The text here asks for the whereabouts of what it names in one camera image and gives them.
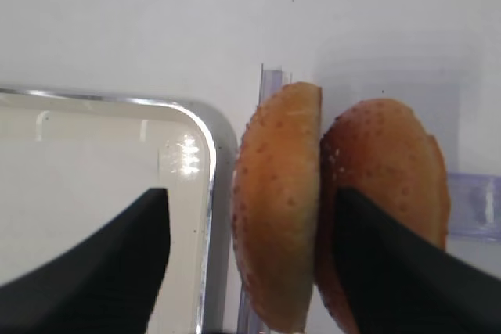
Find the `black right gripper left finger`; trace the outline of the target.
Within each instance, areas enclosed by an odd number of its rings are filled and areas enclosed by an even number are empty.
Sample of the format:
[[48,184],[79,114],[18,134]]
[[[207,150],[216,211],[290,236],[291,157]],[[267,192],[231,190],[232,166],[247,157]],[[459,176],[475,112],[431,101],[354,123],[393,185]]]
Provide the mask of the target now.
[[3,333],[144,333],[171,249],[166,189],[149,189],[61,256],[1,287]]

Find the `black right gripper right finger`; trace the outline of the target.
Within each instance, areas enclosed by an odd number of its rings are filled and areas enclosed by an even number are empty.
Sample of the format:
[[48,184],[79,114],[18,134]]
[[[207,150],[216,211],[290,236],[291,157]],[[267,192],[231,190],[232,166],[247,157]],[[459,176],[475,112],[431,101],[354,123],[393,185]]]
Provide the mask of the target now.
[[353,188],[335,198],[333,258],[361,333],[498,333],[500,280],[448,255]]

